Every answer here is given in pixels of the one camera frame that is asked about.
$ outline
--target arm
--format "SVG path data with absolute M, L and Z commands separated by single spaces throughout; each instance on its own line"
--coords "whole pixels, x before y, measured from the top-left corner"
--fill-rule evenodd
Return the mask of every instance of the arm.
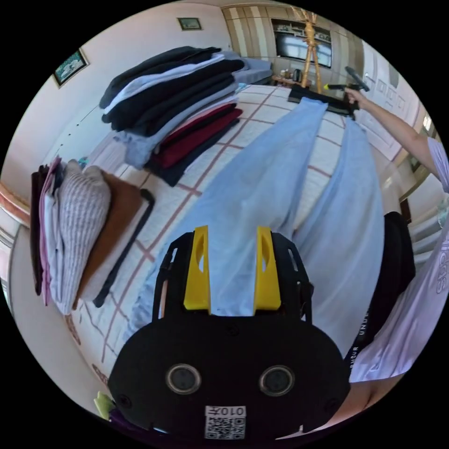
M 317 432 L 335 426 L 381 400 L 403 377 L 403 374 L 388 379 L 356 382 L 351 384 L 351 390 L 337 413 L 323 426 L 312 430 Z
M 358 101 L 360 109 L 369 112 L 412 156 L 438 177 L 435 163 L 430 154 L 427 137 L 417 133 L 402 119 L 365 98 L 360 92 L 346 89 L 349 101 Z

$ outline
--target pink folded cloth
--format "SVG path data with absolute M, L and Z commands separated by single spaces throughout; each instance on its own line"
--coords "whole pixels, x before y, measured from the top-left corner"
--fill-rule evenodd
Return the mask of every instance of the pink folded cloth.
M 39 251 L 41 254 L 41 264 L 42 264 L 42 296 L 43 296 L 43 303 L 45 305 L 48 304 L 48 298 L 51 297 L 50 295 L 50 282 L 49 282 L 49 274 L 50 274 L 50 266 L 48 264 L 48 258 L 47 258 L 47 249 L 46 249 L 46 240 L 45 240 L 45 232 L 44 232 L 44 198 L 45 193 L 48 191 L 48 189 L 51 186 L 51 183 L 54 178 L 54 172 L 56 170 L 56 167 L 61 162 L 61 158 L 57 156 L 55 160 L 50 165 L 50 168 L 48 170 L 47 178 L 45 179 L 45 183 L 43 184 L 43 189 L 41 192 L 41 196 L 39 197 L 39 222 L 41 223 L 40 226 L 40 237 L 39 237 Z

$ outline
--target bed sheet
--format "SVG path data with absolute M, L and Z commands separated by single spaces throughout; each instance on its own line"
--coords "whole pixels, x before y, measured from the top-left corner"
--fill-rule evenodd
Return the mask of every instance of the bed sheet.
M 91 154 L 89 165 L 99 165 L 134 185 L 146 188 L 156 198 L 150 218 L 126 257 L 103 307 L 97 309 L 92 303 L 80 301 L 77 310 L 66 317 L 75 344 L 105 384 L 123 346 L 122 335 L 132 306 L 165 239 L 217 173 L 297 105 L 287 101 L 289 93 L 288 88 L 272 86 L 249 86 L 240 92 L 238 107 L 243 110 L 240 123 L 201 155 L 174 188 L 145 171 L 125 165 L 124 148 L 112 136 Z M 308 166 L 295 227 L 299 227 L 312 210 L 334 172 L 345 124 L 346 118 L 325 113 Z

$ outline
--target brown cloth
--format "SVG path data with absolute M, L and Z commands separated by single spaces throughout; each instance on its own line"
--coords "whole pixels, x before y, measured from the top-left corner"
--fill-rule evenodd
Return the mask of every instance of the brown cloth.
M 76 308 L 78 298 L 89 279 L 105 261 L 142 205 L 142 196 L 138 187 L 112 174 L 106 172 L 102 174 L 111 191 L 111 203 L 106 223 L 87 260 L 73 309 Z
M 34 290 L 39 296 L 42 290 L 42 263 L 39 246 L 41 223 L 39 219 L 39 200 L 43 185 L 48 175 L 48 166 L 41 165 L 37 172 L 31 175 L 31 205 L 29 211 L 29 250 L 33 268 Z

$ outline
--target maroon folded shirt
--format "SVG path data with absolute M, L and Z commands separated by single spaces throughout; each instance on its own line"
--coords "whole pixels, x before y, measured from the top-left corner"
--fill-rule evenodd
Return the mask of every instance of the maroon folded shirt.
M 176 140 L 172 145 L 167 143 L 164 145 L 163 149 L 161 146 L 162 151 L 160 151 L 159 154 L 153 154 L 152 159 L 157 161 L 163 168 L 171 167 L 187 156 L 196 147 L 229 125 L 233 120 L 238 118 L 242 112 L 241 109 L 234 109 L 209 125 L 188 134 L 180 140 Z
M 200 128 L 204 128 L 206 125 L 208 125 L 214 121 L 214 117 L 216 117 L 216 118 L 224 117 L 228 112 L 235 109 L 236 106 L 237 106 L 236 103 L 224 104 L 223 106 L 220 106 L 219 108 L 214 109 L 214 110 L 210 111 L 209 113 L 204 114 L 201 117 L 198 117 L 195 120 L 192 120 L 187 125 L 179 128 L 174 133 L 167 136 L 160 143 L 159 150 L 164 151 L 164 149 L 167 145 L 174 143 L 174 141 L 177 141 Z

